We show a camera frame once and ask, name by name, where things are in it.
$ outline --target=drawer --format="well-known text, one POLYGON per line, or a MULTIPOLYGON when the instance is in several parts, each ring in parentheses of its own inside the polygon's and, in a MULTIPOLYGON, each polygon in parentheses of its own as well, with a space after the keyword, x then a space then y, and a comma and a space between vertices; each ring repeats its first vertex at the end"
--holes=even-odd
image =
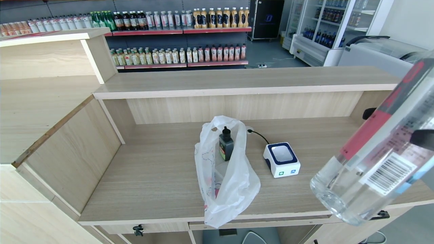
MULTIPOLYGON (((264 218, 264 219, 245 219, 232 220, 220 226, 219 229, 236 229, 236 228, 261 228, 261 227, 279 227, 279 226, 295 226, 295 225, 312 225, 312 224, 327 224, 333 223, 331 215, 290 217, 290 218, 264 218)), ((192 231, 211 230, 213 227, 204 224, 203 222, 190 222, 192 231)))
MULTIPOLYGON (((408 210, 410 210, 413 206, 402 207, 402 208, 390 208, 390 207, 391 206, 389 205, 389 206, 385 207, 384 210, 387 211, 390 218, 397 218, 397 217, 403 215, 408 210)), ((343 221, 334 215, 332 217, 330 217, 330 223, 338 223, 338 222, 343 222, 343 221)))
MULTIPOLYGON (((133 234, 133 228, 139 224, 101 225, 109 234, 133 234)), ((187 222, 141 224, 143 233, 188 231, 187 222)))

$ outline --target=bottle label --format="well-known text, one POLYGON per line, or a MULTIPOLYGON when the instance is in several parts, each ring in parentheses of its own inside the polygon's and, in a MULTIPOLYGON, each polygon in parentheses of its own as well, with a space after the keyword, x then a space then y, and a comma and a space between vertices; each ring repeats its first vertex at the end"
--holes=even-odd
POLYGON ((137 56, 136 56, 136 55, 133 55, 132 58, 133 58, 133 64, 134 64, 134 65, 139 65, 139 63, 138 63, 138 59, 137 59, 137 56))
POLYGON ((213 61, 215 61, 217 59, 217 50, 212 49, 211 53, 212 53, 213 61))
POLYGON ((198 50, 197 51, 197 55, 199 56, 199 62, 203 62, 204 61, 204 52, 202 50, 198 50))
POLYGON ((142 65, 145 65, 145 64, 146 64, 145 57, 144 57, 143 55, 140 55, 140 63, 141 63, 142 65))
POLYGON ((229 16, 227 14, 223 15, 223 23, 227 24, 227 21, 229 19, 229 16))
POLYGON ((205 50, 205 62, 209 62, 209 61, 210 61, 210 51, 205 50))
POLYGON ((119 19, 117 19, 117 20, 115 20, 115 23, 116 23, 116 26, 117 27, 123 27, 123 25, 124 25, 124 21, 123 20, 119 20, 119 19))
POLYGON ((166 63, 166 57, 164 56, 164 54, 159 53, 158 55, 160 56, 160 64, 165 64, 166 63))
POLYGON ((168 20, 169 20, 169 26, 174 26, 174 24, 173 24, 173 17, 172 16, 168 16, 168 20))
POLYGON ((158 15, 154 16, 155 19, 155 26, 160 26, 161 21, 160 21, 160 17, 158 15))
POLYGON ((178 63, 178 54, 177 53, 172 53, 172 59, 173 59, 173 63, 178 63))
POLYGON ((150 54, 146 54, 146 62, 148 62, 148 64, 152 64, 152 56, 150 54))
POLYGON ((131 59, 129 55, 125 55, 125 62, 127 63, 127 65, 131 65, 131 59))
POLYGON ((154 60, 154 64, 158 64, 160 61, 158 60, 158 54, 153 53, 152 54, 152 59, 154 60))
POLYGON ((139 24, 140 26, 145 26, 145 21, 146 21, 146 19, 143 19, 143 18, 138 19, 138 24, 139 24))
POLYGON ((200 14, 198 14, 196 17, 197 17, 197 24, 201 25, 202 24, 202 16, 200 14))
POLYGON ((385 196, 402 183, 417 166, 396 152, 392 152, 386 159, 371 168, 360 180, 385 196))
POLYGON ((122 56, 118 56, 118 61, 119 61, 119 65, 125 65, 124 59, 122 58, 122 56))
POLYGON ((167 63, 172 63, 172 54, 171 53, 166 53, 166 61, 167 61, 167 63))
POLYGON ((167 16, 164 15, 161 17, 161 23, 163 24, 163 26, 167 26, 168 25, 168 19, 167 16))
POLYGON ((185 54, 184 52, 179 53, 179 60, 181 63, 185 63, 185 54))
POLYGON ((225 152, 225 145, 224 145, 224 143, 222 142, 222 140, 221 139, 219 139, 219 146, 220 146, 220 155, 221 155, 221 157, 224 159, 224 160, 226 160, 226 152, 225 152))
POLYGON ((197 63, 199 57, 197 56, 197 53, 193 53, 193 62, 197 63))
POLYGON ((181 19, 179 14, 175 15, 176 26, 181 26, 181 19))
POLYGON ((213 25, 216 24, 216 16, 214 14, 211 15, 211 24, 213 24, 213 25))
POLYGON ((146 16, 146 19, 148 20, 148 26, 149 28, 154 27, 154 19, 152 18, 152 16, 146 16))
POLYGON ((136 19, 130 19, 130 21, 131 21, 131 26, 137 26, 136 19))
POLYGON ((124 24, 125 24, 125 27, 130 27, 131 26, 130 19, 124 19, 124 24))

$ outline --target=gray floor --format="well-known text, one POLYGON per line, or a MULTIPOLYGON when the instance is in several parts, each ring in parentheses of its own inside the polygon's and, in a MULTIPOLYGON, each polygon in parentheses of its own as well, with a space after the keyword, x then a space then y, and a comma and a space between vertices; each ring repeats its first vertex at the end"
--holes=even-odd
POLYGON ((249 65, 246 68, 257 67, 259 64, 266 64, 268 68, 286 67, 308 67, 299 59, 294 59, 286 49, 282 48, 279 40, 255 40, 247 41, 246 55, 249 65))
MULTIPOLYGON (((423 182, 434 191, 434 168, 423 177, 423 182)), ((381 229, 388 244, 425 244, 434 242, 434 204, 416 206, 381 229)), ((375 234, 369 241, 381 238, 375 234)))

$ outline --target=black bottle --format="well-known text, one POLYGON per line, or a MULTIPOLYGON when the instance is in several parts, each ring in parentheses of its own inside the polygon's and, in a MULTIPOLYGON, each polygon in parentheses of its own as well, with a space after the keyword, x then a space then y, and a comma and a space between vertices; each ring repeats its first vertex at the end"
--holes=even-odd
POLYGON ((229 161, 233 151, 233 140, 230 137, 230 130, 224 127, 219 136, 220 155, 225 161, 229 161))

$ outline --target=drawer handle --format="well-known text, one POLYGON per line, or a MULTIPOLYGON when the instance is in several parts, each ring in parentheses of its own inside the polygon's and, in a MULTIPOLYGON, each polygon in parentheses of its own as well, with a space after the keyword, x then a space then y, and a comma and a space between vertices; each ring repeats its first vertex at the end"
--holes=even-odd
POLYGON ((133 230, 136 236, 143 236, 143 232, 141 232, 143 230, 143 227, 141 226, 141 224, 139 224, 138 226, 134 226, 133 230))
POLYGON ((378 219, 386 219, 390 218, 390 215, 387 211, 381 210, 378 212, 377 217, 372 217, 370 220, 378 220, 378 219))

